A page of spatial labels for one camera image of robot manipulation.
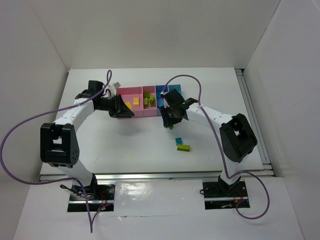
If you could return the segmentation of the aluminium rail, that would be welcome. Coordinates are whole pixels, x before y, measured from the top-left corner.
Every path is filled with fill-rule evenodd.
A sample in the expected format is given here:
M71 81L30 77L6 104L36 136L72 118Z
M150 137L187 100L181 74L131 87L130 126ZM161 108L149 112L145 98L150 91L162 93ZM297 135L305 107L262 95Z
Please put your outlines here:
M217 178L220 171L96 174L100 182Z
M267 152L265 141L263 139L263 135L258 123L257 116L256 116L256 111L255 111L252 98L250 96L249 89L244 77L244 69L235 68L234 70L235 70L235 75L238 80L238 84L244 100L244 104L248 113L248 118L249 118L252 130L257 138L257 149L258 149L259 156L262 162L262 167L263 167L263 169L261 170L263 173L260 173L259 175L264 177L274 177L275 173L272 167L272 163L270 162L269 154Z

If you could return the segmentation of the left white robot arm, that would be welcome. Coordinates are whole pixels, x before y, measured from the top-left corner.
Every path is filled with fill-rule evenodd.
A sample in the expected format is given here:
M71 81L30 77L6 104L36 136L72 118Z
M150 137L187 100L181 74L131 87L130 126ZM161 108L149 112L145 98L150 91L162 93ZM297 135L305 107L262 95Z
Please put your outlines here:
M90 80L88 88L75 97L73 105L60 118L44 123L40 128L41 161L72 178L74 193L94 196L101 191L95 174L80 161L77 131L87 117L96 110L106 111L112 118L131 118L135 115L117 93L120 86L118 82L104 84Z

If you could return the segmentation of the light blue container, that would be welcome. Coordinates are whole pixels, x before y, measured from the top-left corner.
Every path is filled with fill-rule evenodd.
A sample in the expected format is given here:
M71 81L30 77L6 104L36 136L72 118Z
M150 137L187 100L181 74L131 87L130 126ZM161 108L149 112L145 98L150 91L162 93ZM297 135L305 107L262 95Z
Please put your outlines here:
M177 92L179 92L180 95L182 94L182 88L180 84L169 84L168 85L168 91L171 92L173 90L176 90Z

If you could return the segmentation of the small pink container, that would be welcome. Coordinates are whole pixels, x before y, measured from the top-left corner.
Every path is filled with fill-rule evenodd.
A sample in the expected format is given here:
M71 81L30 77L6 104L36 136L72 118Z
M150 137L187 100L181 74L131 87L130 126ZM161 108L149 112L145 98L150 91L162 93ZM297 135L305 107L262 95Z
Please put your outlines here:
M156 98L156 86L149 85L142 87L143 94L143 116L157 117L158 116L158 105Z

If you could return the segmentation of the small olive lego brick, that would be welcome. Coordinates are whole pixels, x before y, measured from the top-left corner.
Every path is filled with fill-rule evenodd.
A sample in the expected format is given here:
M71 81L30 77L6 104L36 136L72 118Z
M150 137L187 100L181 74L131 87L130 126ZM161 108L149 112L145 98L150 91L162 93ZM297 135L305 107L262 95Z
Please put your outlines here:
M150 92L145 92L145 93L144 93L144 97L145 97L145 98L148 98L148 99L149 99L150 96L151 96L151 93L150 93Z

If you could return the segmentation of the large pink container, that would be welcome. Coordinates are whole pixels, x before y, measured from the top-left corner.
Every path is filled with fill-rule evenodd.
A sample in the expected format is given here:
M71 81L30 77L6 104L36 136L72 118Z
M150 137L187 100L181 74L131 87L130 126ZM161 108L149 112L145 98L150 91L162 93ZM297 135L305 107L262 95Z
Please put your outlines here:
M130 102L134 118L142 118L143 114L143 88L141 86L136 87L120 87L116 90L117 94L120 94L124 103ZM134 107L133 98L139 97L139 107Z

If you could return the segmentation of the dark blue container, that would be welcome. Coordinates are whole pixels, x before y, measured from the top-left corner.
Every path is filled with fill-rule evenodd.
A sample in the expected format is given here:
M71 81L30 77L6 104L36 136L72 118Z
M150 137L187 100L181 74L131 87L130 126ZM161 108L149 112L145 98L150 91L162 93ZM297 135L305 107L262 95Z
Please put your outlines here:
M161 116L160 107L165 105L165 100L161 97L161 93L164 92L166 94L169 91L169 87L165 85L156 85L155 86L155 99L157 106L157 115Z

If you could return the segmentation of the long lime lego brick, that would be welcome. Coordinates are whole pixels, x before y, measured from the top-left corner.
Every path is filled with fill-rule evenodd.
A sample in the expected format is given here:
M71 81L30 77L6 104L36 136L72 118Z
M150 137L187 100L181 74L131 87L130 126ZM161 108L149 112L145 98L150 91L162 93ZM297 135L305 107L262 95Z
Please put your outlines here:
M183 151L183 152L190 152L191 151L191 146L190 145L185 145L185 144L178 144L177 145L177 150L178 151Z

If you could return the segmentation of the lime lego stack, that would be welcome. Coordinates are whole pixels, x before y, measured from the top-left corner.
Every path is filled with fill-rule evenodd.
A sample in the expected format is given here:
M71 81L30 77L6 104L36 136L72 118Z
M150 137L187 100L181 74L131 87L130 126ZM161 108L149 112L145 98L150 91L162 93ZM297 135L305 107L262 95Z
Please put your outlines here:
M153 95L150 95L150 98L149 98L149 105L151 107L155 107L157 104L156 104L156 98L153 96Z

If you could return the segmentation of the yellow lego brick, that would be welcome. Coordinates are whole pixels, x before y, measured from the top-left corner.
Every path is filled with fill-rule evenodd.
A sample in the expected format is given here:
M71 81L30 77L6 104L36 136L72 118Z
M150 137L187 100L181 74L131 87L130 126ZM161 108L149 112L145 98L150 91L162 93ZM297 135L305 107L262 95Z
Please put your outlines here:
M140 106L140 98L139 97L134 97L133 98L133 106L135 108L139 107Z

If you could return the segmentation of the yellow lego plate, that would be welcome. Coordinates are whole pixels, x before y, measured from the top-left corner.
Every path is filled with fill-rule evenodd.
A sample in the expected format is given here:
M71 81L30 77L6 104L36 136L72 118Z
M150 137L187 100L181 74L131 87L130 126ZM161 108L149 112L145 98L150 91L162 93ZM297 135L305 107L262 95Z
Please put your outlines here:
M130 102L125 102L125 105L132 111L133 107Z

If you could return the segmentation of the aluminium rail front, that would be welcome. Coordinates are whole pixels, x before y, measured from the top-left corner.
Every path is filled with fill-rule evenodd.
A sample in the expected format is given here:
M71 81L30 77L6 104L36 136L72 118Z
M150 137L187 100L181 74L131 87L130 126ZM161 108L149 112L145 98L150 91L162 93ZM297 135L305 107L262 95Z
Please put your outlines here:
M100 182L217 178L220 171L96 174Z

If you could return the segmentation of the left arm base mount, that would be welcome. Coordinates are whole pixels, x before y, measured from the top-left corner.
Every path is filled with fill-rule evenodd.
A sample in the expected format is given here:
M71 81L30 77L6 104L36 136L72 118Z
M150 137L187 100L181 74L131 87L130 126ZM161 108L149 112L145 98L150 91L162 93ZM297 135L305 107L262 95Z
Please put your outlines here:
M85 195L80 186L73 184L71 187L67 187L61 184L60 188L70 192L67 212L79 213L87 211ZM90 212L97 212L99 209L102 212L113 212L115 190L116 185L114 183L99 184L95 193L85 187Z

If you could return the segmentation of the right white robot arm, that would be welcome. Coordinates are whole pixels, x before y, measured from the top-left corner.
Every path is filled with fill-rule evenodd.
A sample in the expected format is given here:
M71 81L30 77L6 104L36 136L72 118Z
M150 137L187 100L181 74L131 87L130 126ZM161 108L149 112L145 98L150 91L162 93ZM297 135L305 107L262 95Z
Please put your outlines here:
M171 129L182 120L187 120L212 130L223 163L218 177L219 188L225 193L234 189L240 181L245 160L258 144L246 116L219 112L191 97L184 99L176 89L161 92L160 97L164 99L164 106L159 111L165 128Z

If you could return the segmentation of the small cyan lego brick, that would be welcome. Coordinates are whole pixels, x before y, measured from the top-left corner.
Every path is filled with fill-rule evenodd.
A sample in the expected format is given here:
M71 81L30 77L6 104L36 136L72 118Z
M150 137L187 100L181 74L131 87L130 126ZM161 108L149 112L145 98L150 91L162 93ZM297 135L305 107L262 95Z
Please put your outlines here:
M175 143L176 145L182 145L183 144L183 140L181 137L175 138Z

